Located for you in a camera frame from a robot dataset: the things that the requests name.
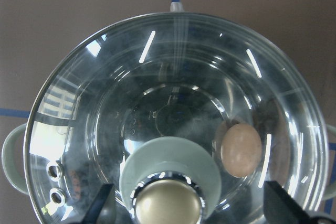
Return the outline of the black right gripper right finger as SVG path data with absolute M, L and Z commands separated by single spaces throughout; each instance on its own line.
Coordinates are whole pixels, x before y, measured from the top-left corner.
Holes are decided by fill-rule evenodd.
M 310 216 L 277 181 L 264 182 L 264 216 L 268 223 L 310 223 Z

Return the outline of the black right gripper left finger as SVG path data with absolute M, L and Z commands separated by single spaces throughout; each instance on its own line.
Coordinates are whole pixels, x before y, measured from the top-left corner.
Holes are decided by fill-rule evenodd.
M 85 216 L 83 217 L 81 223 L 97 223 L 99 215 L 107 202 L 109 194 L 113 189 L 113 184 L 103 184 L 98 193 L 96 194 L 95 198 L 93 199 L 89 209 L 87 210 Z

